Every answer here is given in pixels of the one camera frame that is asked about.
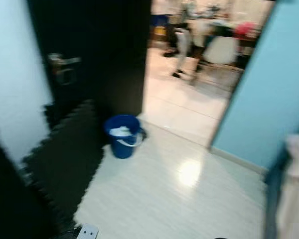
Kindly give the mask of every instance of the electrical outlet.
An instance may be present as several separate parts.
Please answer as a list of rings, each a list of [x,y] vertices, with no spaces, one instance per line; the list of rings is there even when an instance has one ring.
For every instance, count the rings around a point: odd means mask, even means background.
[[[76,239],[96,239],[99,229],[90,224],[83,224],[80,233]]]

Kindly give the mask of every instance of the white wall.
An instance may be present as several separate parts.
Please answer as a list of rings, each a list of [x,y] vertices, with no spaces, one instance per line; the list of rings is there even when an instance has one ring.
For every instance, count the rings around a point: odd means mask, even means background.
[[[213,147],[269,168],[299,131],[299,0],[279,0]]]
[[[0,0],[0,143],[14,162],[48,133],[51,101],[25,0]]]

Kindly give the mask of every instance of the white tile floor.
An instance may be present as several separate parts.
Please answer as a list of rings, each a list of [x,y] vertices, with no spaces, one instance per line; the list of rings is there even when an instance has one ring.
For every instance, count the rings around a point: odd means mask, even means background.
[[[226,96],[169,77],[175,58],[160,52],[149,51],[140,116],[148,139],[128,159],[116,159],[105,147],[75,220],[96,225],[98,239],[260,239],[261,176],[202,146]],[[189,60],[185,69],[190,66]]]
[[[106,146],[75,214],[78,223],[98,226],[98,239],[261,238],[260,175],[143,126],[149,138],[131,158],[116,159]]]
[[[147,73],[144,89],[144,109],[139,118],[164,128],[200,145],[207,146],[228,104],[229,91],[198,82],[195,87],[184,79],[171,76],[176,58],[162,57],[162,50],[148,49]],[[194,59],[187,58],[183,70],[192,74]],[[234,73],[227,73],[226,82],[233,84]],[[200,75],[210,81],[217,77]]]

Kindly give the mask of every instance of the pink object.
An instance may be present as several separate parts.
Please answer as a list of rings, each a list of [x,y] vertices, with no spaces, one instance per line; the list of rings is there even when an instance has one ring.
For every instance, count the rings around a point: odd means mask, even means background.
[[[252,21],[246,21],[239,24],[235,29],[235,37],[238,39],[245,38],[249,32],[255,29],[256,24]]]

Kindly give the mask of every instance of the door handle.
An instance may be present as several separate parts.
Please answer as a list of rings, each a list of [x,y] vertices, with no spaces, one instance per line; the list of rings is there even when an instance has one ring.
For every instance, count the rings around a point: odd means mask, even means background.
[[[61,85],[69,85],[76,81],[76,74],[73,68],[64,68],[64,66],[72,65],[81,62],[80,57],[73,57],[69,59],[63,59],[61,53],[50,53],[48,59],[52,65],[53,74],[56,77],[56,81]]]
[[[50,54],[48,54],[48,58],[49,58],[50,63],[53,66],[65,66],[65,65],[70,65],[70,64],[81,62],[80,57],[63,59],[62,54],[60,54],[60,53],[50,53]]]

